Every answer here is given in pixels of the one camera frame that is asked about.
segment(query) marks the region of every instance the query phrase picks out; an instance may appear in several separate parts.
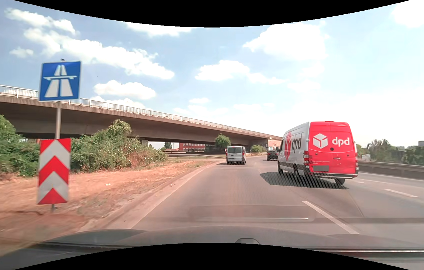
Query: road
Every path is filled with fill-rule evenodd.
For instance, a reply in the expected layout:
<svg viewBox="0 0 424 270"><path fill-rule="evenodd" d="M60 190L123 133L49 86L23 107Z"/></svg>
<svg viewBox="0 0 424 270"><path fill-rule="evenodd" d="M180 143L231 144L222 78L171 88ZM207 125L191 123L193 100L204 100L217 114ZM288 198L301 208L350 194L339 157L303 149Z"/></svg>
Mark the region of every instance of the road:
<svg viewBox="0 0 424 270"><path fill-rule="evenodd" d="M294 180L290 173L279 175L277 162L264 156L250 156L245 165L214 165L154 204L141 210L142 217L136 210L111 228L248 225L424 245L424 181L367 173L343 186L332 180Z"/></svg>

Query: bridge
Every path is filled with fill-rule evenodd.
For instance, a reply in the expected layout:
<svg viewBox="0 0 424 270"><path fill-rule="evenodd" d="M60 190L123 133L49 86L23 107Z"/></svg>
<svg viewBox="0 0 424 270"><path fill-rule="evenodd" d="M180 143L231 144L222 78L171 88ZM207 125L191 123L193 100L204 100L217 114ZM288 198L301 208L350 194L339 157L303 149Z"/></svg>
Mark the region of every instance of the bridge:
<svg viewBox="0 0 424 270"><path fill-rule="evenodd" d="M53 138L57 102L39 102L38 91L0 84L0 114L26 138ZM61 138L91 135L120 119L142 140L213 144L222 133L233 145L266 146L281 137L209 121L92 99L62 101Z"/></svg>

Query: red and white chevron board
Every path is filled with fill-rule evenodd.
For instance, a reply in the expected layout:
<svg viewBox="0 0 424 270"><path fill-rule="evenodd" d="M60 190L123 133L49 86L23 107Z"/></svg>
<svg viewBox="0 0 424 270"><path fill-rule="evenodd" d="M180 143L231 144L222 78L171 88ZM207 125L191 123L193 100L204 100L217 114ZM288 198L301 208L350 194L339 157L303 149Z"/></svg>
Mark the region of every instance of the red and white chevron board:
<svg viewBox="0 0 424 270"><path fill-rule="evenodd" d="M40 142L37 204L68 202L71 139Z"/></svg>

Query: dirt embankment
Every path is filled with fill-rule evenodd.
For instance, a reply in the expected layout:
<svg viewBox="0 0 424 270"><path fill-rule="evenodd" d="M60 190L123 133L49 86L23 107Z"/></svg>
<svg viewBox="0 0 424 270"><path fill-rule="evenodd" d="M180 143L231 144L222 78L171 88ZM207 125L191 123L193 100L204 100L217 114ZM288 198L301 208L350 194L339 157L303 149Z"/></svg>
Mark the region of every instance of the dirt embankment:
<svg viewBox="0 0 424 270"><path fill-rule="evenodd" d="M72 234L88 221L106 218L137 195L148 192L209 160L171 160L143 170L100 171L70 176L70 200L37 205L37 179L0 181L0 255L32 243Z"/></svg>

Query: red brick building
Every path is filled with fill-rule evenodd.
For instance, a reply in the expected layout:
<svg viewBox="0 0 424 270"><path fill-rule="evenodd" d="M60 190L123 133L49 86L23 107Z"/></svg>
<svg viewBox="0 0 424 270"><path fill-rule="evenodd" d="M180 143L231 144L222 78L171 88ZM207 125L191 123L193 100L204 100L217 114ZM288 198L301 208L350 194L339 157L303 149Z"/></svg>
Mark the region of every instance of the red brick building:
<svg viewBox="0 0 424 270"><path fill-rule="evenodd" d="M212 144L179 143L179 151L205 151L206 146L212 146Z"/></svg>

